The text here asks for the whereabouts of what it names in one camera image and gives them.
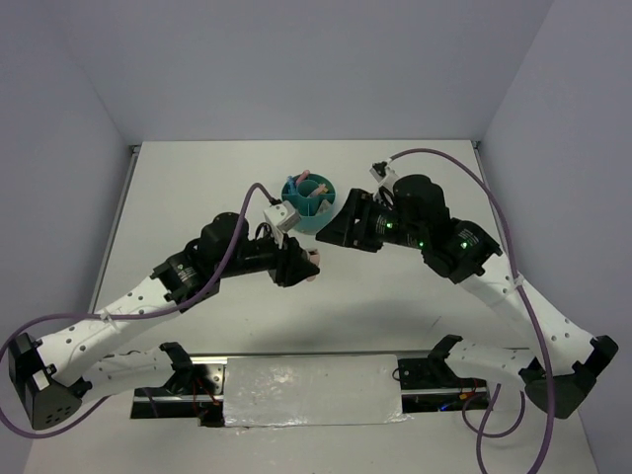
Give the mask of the pink translucent case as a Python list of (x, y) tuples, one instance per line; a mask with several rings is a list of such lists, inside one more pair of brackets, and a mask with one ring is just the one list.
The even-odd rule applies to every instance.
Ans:
[(297, 185), (301, 184), (303, 181), (305, 181), (310, 175), (310, 171), (309, 170), (304, 170), (296, 179), (295, 179), (295, 183)]

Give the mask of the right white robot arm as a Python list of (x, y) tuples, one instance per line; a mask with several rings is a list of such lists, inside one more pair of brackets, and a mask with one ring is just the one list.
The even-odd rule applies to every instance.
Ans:
[(575, 325), (512, 273), (500, 244), (478, 224), (450, 215), (442, 188), (424, 175), (393, 180), (377, 195), (352, 189), (318, 241), (376, 253), (391, 244), (420, 251), (437, 275), (469, 292), (523, 342), (518, 350), (443, 337), (428, 356), (431, 379), (476, 378), (521, 390), (536, 407), (569, 418), (618, 351), (608, 336)]

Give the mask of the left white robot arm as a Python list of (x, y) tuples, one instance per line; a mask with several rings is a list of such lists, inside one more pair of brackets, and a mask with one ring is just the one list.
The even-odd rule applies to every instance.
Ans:
[(319, 275), (319, 254), (272, 230), (251, 239), (247, 221), (224, 212), (183, 251), (157, 266), (141, 283), (100, 310), (56, 333), (27, 333), (8, 344), (9, 376), (35, 431), (70, 419), (84, 404), (136, 388), (183, 393), (202, 370), (175, 342), (151, 350), (121, 347), (214, 296), (222, 279), (267, 273), (279, 287)]

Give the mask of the red highlighter pen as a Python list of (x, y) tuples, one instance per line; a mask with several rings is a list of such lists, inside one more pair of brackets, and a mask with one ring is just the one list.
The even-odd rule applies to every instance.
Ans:
[(320, 184), (311, 194), (310, 196), (312, 198), (315, 198), (323, 193), (326, 193), (328, 191), (328, 188), (326, 187), (325, 184)]

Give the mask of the blue translucent stapler case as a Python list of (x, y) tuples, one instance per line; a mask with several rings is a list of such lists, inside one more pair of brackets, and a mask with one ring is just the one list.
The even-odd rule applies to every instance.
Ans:
[(288, 177), (286, 180), (286, 184), (287, 184), (287, 191), (290, 194), (296, 195), (297, 194), (297, 187), (296, 187), (296, 183), (293, 180), (292, 177)]

